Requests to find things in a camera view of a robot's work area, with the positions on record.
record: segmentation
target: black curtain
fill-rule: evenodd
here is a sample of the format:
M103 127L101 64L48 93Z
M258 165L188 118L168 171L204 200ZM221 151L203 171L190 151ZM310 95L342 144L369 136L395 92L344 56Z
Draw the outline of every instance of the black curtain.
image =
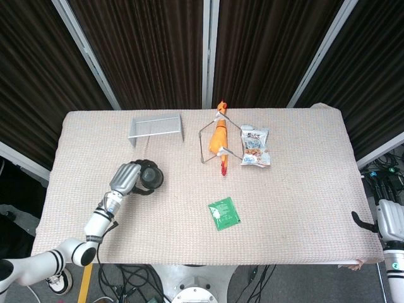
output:
M202 0L70 0L123 109L198 109Z
M359 1L296 107L341 110L362 158L404 132L404 1Z
M0 1L0 141L52 168L72 110L111 109L50 0Z
M342 1L220 0L213 107L286 107Z

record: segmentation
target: snack bag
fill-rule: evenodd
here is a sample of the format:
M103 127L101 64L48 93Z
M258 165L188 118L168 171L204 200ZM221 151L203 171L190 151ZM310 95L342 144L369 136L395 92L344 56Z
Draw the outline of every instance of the snack bag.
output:
M266 147L268 129L254 129L250 125L241 126L243 158L241 165L267 167L271 164L270 152Z

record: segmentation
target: green packet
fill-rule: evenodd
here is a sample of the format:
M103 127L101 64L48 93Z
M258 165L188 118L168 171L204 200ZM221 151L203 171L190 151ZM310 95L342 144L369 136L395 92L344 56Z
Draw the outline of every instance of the green packet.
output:
M240 222L232 198L228 197L223 200L209 204L209 210L215 221L217 230L226 229Z

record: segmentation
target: orange rubber chicken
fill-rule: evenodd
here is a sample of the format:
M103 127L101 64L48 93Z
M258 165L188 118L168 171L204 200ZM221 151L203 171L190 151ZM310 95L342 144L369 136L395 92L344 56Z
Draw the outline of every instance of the orange rubber chicken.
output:
M217 106L217 110L223 115L226 113L227 104L222 100ZM214 154L219 152L221 147L227 148L227 128L224 119L217 122L216 130L209 143L209 151ZM227 172L227 155L222 155L222 175L226 175Z

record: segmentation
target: table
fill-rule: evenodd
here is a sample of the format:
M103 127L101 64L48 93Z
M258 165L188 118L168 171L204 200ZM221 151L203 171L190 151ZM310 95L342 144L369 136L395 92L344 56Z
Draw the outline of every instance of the table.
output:
M179 112L178 135L127 139L133 117ZM32 254L83 227L122 163L147 158L164 172L150 196L125 198L119 222L104 239L104 263L304 264L383 260L376 234L359 228L356 211L372 222L354 153L339 110L228 109L236 124L270 129L271 167L241 167L229 157L200 162L198 131L215 110L70 112L64 122ZM229 148L242 153L239 131L227 123ZM203 146L214 126L204 133ZM208 204L231 197L241 223L217 231Z

